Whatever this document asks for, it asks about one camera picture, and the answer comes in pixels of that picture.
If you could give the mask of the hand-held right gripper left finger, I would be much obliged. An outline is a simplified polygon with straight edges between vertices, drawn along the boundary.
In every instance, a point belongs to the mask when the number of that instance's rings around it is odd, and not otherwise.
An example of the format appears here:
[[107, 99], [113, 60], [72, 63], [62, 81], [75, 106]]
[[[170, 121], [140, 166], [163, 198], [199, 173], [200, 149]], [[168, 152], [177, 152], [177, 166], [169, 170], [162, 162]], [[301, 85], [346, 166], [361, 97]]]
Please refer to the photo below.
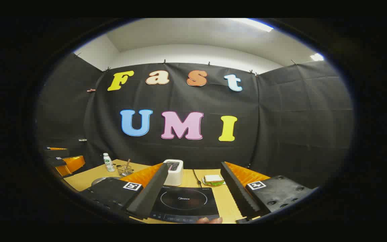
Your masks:
[[167, 175], [167, 165], [160, 163], [123, 178], [106, 178], [79, 195], [116, 216], [147, 219]]

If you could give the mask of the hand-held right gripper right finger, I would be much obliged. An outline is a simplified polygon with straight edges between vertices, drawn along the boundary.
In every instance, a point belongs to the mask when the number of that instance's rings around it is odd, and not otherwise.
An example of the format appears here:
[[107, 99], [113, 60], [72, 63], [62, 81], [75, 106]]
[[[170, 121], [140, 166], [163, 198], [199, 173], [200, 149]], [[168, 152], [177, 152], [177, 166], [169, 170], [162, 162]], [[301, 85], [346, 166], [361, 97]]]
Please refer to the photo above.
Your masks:
[[221, 163], [220, 173], [243, 216], [237, 222], [275, 213], [315, 191], [283, 175], [268, 177], [226, 161]]

